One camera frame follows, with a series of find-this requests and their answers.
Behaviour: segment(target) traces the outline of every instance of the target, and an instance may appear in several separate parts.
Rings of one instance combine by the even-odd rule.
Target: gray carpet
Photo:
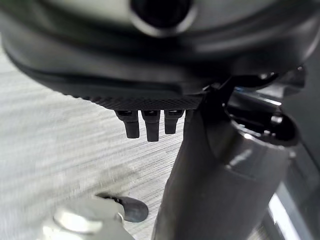
[[[180,120],[165,135],[161,119],[159,142],[147,142],[141,118],[140,138],[127,139],[113,111],[35,83],[0,49],[0,238],[34,240],[55,207],[109,192],[148,205],[146,221],[125,227],[150,239],[183,133]]]

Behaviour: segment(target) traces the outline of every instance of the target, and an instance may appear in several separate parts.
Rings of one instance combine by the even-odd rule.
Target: metal bolt
[[[273,115],[271,117],[271,122],[275,125],[279,125],[283,122],[284,118],[282,116]]]

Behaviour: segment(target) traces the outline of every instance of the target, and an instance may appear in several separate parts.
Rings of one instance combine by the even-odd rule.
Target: black plastic tab
[[[185,110],[164,111],[164,131],[165,134],[175,134],[178,119],[181,118]]]
[[[127,138],[138,139],[140,137],[138,111],[115,111],[115,114],[124,122]]]
[[[159,141],[159,121],[160,112],[156,110],[141,111],[142,117],[145,121],[146,137],[148,142]]]

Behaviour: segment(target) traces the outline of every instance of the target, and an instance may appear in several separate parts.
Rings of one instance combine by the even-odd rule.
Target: black plastic
[[[134,85],[131,91],[118,91],[118,97],[135,92],[150,96],[150,84],[182,97],[202,93],[230,75],[282,74],[296,68],[319,40],[318,10],[312,0],[279,0],[234,24],[154,39],[98,26],[42,1],[1,0],[0,28],[4,48],[18,67],[48,76],[30,74],[52,89],[107,97],[78,84],[86,78],[95,79],[97,89]]]
[[[124,122],[127,138],[138,139],[140,137],[138,111],[115,111],[115,114]]]
[[[145,121],[146,136],[148,142],[159,141],[159,121],[161,111],[149,110],[141,111],[142,117]]]
[[[197,110],[166,183],[153,240],[246,240],[285,176],[292,139],[238,130],[217,99]]]
[[[135,198],[128,196],[113,196],[107,192],[101,192],[96,195],[103,199],[113,199],[124,208],[124,220],[131,223],[140,223],[147,219],[149,215],[148,206]]]
[[[131,0],[131,9],[147,24],[167,29],[185,19],[192,4],[192,0]]]

